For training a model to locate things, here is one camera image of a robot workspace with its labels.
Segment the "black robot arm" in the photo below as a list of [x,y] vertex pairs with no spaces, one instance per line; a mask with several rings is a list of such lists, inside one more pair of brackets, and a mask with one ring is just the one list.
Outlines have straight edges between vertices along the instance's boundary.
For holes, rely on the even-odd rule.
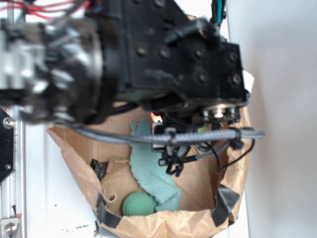
[[[189,19],[172,0],[89,1],[85,15],[38,23],[0,22],[0,104],[31,123],[56,123],[112,143],[162,144],[159,164],[180,175],[191,145],[217,141],[206,124],[236,123],[250,92],[239,46],[216,18]],[[148,137],[88,129],[135,108],[163,124]]]

